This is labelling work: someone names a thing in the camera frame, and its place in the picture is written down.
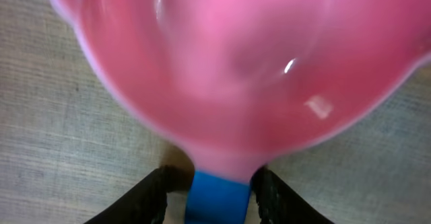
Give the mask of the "pink scoop with blue handle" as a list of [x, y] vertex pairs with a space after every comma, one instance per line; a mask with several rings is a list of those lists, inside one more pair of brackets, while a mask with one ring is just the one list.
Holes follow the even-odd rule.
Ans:
[[186, 223], [243, 223], [253, 174], [430, 60], [430, 0], [49, 0], [105, 88], [195, 166]]

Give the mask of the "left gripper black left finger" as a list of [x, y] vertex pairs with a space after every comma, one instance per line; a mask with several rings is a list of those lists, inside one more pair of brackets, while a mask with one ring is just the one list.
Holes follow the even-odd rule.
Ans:
[[162, 224], [172, 168], [159, 167], [85, 224]]

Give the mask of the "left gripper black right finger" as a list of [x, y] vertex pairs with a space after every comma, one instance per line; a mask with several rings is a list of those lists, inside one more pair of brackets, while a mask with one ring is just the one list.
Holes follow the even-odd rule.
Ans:
[[333, 224], [266, 167], [253, 175], [251, 188], [261, 224]]

